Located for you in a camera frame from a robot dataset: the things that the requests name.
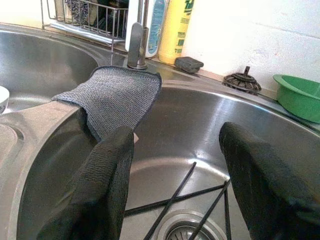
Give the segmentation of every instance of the sink basin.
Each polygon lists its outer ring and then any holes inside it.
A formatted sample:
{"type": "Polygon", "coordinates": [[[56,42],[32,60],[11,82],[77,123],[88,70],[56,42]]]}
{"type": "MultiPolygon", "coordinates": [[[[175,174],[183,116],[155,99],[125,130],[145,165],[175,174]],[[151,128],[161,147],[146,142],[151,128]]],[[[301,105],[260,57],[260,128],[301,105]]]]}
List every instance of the sink basin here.
{"type": "Polygon", "coordinates": [[[0,30],[0,86],[10,91],[5,113],[47,103],[88,80],[95,59],[62,41],[0,30]]]}
{"type": "MultiPolygon", "coordinates": [[[[197,162],[180,195],[223,184],[229,179],[218,134],[224,122],[235,122],[269,141],[297,175],[320,191],[320,136],[317,132],[257,102],[228,93],[202,90],[188,83],[162,88],[148,116],[136,129],[126,209],[169,199],[197,162]]],[[[84,126],[61,125],[46,141],[26,178],[20,201],[16,236],[35,239],[60,198],[71,175],[88,156],[95,140],[84,126]]],[[[229,211],[234,239],[248,240],[249,232],[230,186],[229,211]]],[[[153,239],[170,239],[203,217],[219,191],[175,203],[156,229],[153,239]]],[[[141,240],[163,208],[124,219],[121,240],[141,240]]],[[[204,236],[226,240],[224,201],[209,216],[204,236]]]]}

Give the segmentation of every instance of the faucet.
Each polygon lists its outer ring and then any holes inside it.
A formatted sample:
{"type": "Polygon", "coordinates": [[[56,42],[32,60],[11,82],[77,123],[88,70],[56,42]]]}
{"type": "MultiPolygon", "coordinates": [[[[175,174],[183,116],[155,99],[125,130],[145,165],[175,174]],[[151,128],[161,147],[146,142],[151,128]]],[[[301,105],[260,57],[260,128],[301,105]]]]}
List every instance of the faucet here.
{"type": "Polygon", "coordinates": [[[149,33],[147,28],[148,5],[149,0],[139,0],[137,22],[132,25],[131,29],[127,65],[138,70],[147,69],[145,59],[149,33]]]}

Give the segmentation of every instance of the towel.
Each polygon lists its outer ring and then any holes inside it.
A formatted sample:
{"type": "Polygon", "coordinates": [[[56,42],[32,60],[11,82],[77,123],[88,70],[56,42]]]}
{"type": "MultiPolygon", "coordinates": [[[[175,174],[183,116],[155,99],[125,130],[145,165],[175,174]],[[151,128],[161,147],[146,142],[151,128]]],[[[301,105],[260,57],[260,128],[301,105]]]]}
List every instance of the towel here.
{"type": "Polygon", "coordinates": [[[226,122],[219,143],[253,240],[320,239],[319,193],[292,172],[268,142],[226,122]]]}
{"type": "Polygon", "coordinates": [[[72,176],[37,240],[118,240],[127,203],[134,135],[120,127],[72,176]]]}
{"type": "Polygon", "coordinates": [[[117,66],[96,68],[88,81],[52,100],[83,107],[87,126],[99,142],[121,126],[133,130],[156,100],[160,75],[117,66]]]}

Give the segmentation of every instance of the white bottle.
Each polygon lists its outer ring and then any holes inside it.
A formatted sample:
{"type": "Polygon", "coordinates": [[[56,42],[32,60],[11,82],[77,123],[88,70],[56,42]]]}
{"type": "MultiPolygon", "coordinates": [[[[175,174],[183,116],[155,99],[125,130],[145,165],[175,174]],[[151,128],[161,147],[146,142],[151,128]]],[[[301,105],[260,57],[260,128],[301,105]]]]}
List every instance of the white bottle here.
{"type": "MultiPolygon", "coordinates": [[[[150,0],[146,26],[149,29],[145,56],[152,58],[157,54],[161,32],[165,21],[168,0],[150,0]]],[[[129,1],[128,20],[126,26],[125,50],[129,51],[132,25],[137,22],[139,0],[129,1]]]]}

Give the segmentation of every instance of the green plastic basin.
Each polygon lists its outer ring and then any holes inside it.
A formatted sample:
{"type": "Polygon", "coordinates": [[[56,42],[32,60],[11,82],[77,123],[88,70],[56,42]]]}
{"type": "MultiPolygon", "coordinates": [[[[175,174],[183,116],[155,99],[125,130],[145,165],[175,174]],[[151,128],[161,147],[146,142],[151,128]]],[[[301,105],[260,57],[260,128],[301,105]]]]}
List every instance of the green plastic basin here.
{"type": "Polygon", "coordinates": [[[320,82],[288,75],[273,79],[279,84],[276,99],[286,110],[320,124],[320,82]]]}

